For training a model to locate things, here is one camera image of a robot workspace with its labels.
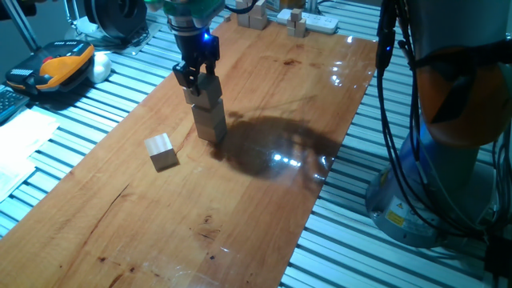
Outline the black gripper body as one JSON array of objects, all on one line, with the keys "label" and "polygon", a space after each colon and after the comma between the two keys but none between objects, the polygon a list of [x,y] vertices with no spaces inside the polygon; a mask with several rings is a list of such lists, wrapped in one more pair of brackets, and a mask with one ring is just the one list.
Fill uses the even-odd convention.
[{"label": "black gripper body", "polygon": [[209,28],[196,30],[193,34],[175,34],[175,40],[182,53],[182,60],[199,70],[207,60],[220,59],[218,36],[213,35]]}]

